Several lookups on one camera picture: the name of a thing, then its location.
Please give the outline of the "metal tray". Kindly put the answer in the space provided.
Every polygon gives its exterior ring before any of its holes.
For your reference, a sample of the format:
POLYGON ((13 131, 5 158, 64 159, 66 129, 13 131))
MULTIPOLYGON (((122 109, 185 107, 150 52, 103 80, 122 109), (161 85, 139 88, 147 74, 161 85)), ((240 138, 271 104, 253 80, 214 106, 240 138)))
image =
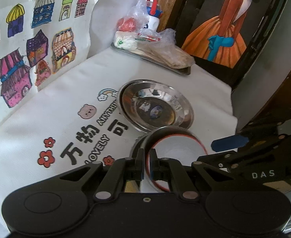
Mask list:
POLYGON ((140 59, 143 59, 143 60, 146 60, 148 62, 151 62, 151 63, 154 63, 158 66, 161 66, 163 68, 166 68, 168 70, 171 70, 179 75, 183 75, 183 76, 189 76, 191 74, 191 67, 187 67, 187 68, 183 68, 183 69, 175 69, 175 68, 171 68, 170 66, 168 66, 167 64, 165 64, 163 61, 157 59, 157 58, 154 58, 152 55, 146 55, 143 51, 140 51, 140 50, 135 50, 135 51, 128 51, 128 50, 125 50, 125 49, 122 49, 122 48, 117 48, 114 43, 112 42, 110 44, 110 46, 118 51, 118 52, 122 52, 122 53, 125 53, 125 54, 129 54, 131 56, 134 56, 136 58, 140 58, 140 59))

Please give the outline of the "houses drawing paper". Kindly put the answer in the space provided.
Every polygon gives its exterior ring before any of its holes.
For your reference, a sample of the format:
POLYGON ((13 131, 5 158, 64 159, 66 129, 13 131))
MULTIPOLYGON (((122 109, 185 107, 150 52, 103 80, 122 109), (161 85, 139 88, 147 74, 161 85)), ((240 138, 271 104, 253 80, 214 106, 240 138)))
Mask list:
POLYGON ((0 126, 90 49, 99 0, 0 0, 0 126))

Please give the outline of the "deep stainless steel bowl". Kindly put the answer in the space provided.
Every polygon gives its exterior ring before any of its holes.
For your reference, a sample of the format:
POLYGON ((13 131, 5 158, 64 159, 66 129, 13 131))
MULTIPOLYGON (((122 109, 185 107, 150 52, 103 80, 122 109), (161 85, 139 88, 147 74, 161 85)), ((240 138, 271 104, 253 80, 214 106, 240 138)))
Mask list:
POLYGON ((149 150, 155 149, 158 158, 172 158, 184 166, 190 166, 200 156, 208 154, 203 143, 189 130, 177 126, 160 127, 137 139, 130 156, 135 158, 139 148, 145 150, 145 174, 139 189, 142 193, 169 192, 169 185, 162 180, 152 181, 150 178, 149 150))

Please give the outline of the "painting of woman orange dress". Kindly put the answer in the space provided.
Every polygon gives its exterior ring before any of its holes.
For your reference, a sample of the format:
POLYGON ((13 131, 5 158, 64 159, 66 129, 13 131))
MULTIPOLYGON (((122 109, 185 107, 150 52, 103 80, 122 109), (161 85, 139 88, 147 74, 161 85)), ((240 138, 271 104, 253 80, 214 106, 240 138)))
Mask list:
POLYGON ((240 30, 252 3, 260 0, 224 0, 219 14, 198 26, 182 45, 189 55, 234 68, 247 46, 240 30))

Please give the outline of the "white printed tablecloth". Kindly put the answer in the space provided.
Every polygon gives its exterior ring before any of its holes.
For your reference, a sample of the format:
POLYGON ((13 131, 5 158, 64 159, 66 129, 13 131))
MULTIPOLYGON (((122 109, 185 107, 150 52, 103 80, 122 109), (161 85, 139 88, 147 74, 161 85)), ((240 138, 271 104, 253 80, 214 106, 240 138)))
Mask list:
POLYGON ((0 223, 2 203, 23 186, 88 162, 127 157, 141 136, 116 104, 120 88, 137 79, 164 83, 191 104, 191 132, 207 150, 234 134, 231 89, 193 66, 188 76, 109 48, 43 88, 0 126, 0 223))

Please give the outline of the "white bottle red blue cap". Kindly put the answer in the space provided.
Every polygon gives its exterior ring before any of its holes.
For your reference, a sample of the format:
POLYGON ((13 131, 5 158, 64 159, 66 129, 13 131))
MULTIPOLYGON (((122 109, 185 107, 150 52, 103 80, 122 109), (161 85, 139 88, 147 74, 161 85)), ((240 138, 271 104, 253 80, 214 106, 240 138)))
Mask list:
POLYGON ((157 31, 160 24, 160 17, 163 13, 158 4, 158 0, 146 0, 146 9, 149 15, 149 22, 146 28, 152 31, 157 31))

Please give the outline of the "large stainless steel plate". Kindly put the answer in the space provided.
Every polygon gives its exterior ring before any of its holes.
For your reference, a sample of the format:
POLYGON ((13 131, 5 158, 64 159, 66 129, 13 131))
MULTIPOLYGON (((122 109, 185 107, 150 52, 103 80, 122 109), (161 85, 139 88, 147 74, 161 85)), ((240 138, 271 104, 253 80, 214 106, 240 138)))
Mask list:
POLYGON ((116 103, 122 116, 144 133, 164 126, 188 129, 194 121, 189 100, 175 88, 154 80, 138 79, 124 84, 116 103))

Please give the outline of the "small white red-rimmed bowl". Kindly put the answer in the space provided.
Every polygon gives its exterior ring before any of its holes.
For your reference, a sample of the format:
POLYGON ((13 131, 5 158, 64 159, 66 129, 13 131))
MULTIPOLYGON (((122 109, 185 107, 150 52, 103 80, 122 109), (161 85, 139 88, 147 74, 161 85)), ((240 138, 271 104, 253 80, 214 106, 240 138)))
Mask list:
MULTIPOLYGON (((152 136, 145 145, 147 149, 155 149, 158 158, 176 159, 184 166, 190 166, 198 157, 208 154, 201 141, 191 134, 164 134, 161 138, 152 136)), ((145 159, 145 179, 141 181, 140 191, 142 193, 169 192, 168 182, 151 180, 149 155, 145 159)))

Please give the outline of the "clear plastic bag with food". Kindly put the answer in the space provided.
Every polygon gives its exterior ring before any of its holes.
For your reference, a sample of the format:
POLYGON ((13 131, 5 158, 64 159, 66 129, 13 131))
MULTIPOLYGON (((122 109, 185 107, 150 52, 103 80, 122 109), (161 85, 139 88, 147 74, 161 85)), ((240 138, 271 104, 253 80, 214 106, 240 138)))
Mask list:
POLYGON ((194 58, 176 46, 176 31, 152 31, 146 28, 148 22, 146 0, 139 0, 117 21, 114 45, 128 51, 138 49, 175 69, 191 67, 194 64, 194 58))

